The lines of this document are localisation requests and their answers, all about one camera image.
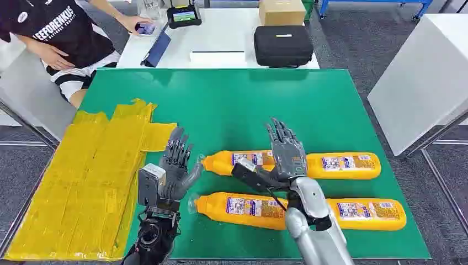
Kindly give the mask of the person's left hand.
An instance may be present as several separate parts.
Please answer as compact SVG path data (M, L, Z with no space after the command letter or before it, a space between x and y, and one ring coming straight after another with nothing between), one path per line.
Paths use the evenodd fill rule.
M116 17L116 20L128 30L132 35L140 35L136 30L135 26L137 23L146 23L152 24L153 21L139 16L127 16L127 15L119 15Z

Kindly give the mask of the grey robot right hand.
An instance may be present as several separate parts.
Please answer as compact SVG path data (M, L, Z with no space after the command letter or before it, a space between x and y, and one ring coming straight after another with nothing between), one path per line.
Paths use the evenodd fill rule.
M275 162L270 172L271 178L278 182L287 182L296 177L306 177L306 154L295 133L274 117L266 124L266 128Z

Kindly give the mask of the person's right hand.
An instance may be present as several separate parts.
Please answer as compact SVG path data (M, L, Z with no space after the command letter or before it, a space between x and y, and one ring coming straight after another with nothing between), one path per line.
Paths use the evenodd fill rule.
M66 70L75 65L66 60L68 54L48 44L40 43L36 48L36 54L54 70Z

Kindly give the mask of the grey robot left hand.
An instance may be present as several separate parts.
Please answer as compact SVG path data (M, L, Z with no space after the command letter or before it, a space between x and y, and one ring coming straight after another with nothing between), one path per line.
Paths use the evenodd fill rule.
M188 163L193 144L187 143L188 135L183 127L176 127L169 137L159 166L166 172L166 183L158 191L163 199L180 201L189 188L201 176L204 166L204 155L199 155L191 171L188 171Z

